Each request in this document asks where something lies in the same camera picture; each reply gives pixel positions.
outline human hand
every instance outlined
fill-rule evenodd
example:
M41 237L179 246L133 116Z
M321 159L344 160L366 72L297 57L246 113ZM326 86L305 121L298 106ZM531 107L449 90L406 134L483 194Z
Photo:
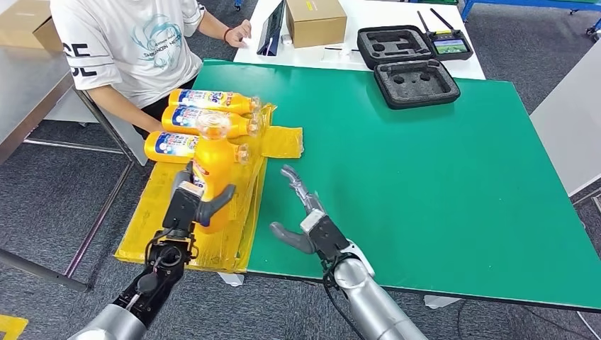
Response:
M237 27L232 28L225 34L225 41L232 47L246 47L246 44L242 41L242 39L251 37L250 29L250 22L248 20L244 20Z

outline cardboard box on floor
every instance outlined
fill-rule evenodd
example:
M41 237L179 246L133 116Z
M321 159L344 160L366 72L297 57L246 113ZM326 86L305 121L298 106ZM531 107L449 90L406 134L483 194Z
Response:
M294 47L344 41L347 14L338 0L286 0L286 24Z
M0 45L62 51L50 2L18 0L0 14Z

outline gray carpet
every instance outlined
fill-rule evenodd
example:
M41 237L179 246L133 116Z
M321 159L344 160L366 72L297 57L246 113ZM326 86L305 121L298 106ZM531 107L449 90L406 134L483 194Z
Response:
M207 1L218 18L249 18L229 1ZM487 77L516 84L532 111L590 48L581 33L594 14L476 5L467 25ZM202 57L231 60L232 48L200 35ZM34 137L111 145L98 125L44 122ZM23 145L0 166L0 247L62 271L79 246L125 162L118 155ZM20 339L65 339L110 303L141 269L115 251L146 178L132 173L75 277L94 290L74 293L0 265L0 314L30 320ZM601 217L590 200L577 206L597 252ZM430 339L592 339L574 312L464 300L431 310L421 295L392 293ZM601 317L585 314L601 332ZM188 271L146 339L355 339L322 288L298 281L247 277L238 288L214 273Z

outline green table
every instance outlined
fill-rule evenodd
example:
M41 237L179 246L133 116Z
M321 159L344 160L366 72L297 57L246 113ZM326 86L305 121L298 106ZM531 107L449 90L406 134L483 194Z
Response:
M270 159L247 270L320 278L300 230L294 166L389 288L601 311L601 261L513 85L457 79L454 103L390 110L371 72L207 61L195 89L275 103L304 128L298 160Z

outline detergent bottle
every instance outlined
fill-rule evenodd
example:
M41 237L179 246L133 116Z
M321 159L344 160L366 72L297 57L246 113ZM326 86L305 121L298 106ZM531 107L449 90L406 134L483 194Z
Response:
M146 157L156 162L185 164L194 157L198 136L171 132L151 132L144 142Z
M198 117L203 114L221 113L214 110L195 108L193 106L167 106L162 116L163 128L170 132L186 133L197 135L198 128L196 124ZM228 138L236 138L243 135L251 137L257 136L259 132L259 113L253 113L252 117L244 118L236 113L226 113L230 119L231 128L228 131Z
M227 134L232 124L225 113L199 115L197 124L200 137L192 161L192 180L203 187L203 202L219 199L226 187L232 183L234 163L246 163L249 150L246 144L228 142ZM199 221L207 234L218 232L229 223L231 202L212 212L210 221Z
M243 115L261 109L258 97L240 93L176 89L169 95L169 105L194 106L208 110L227 111Z

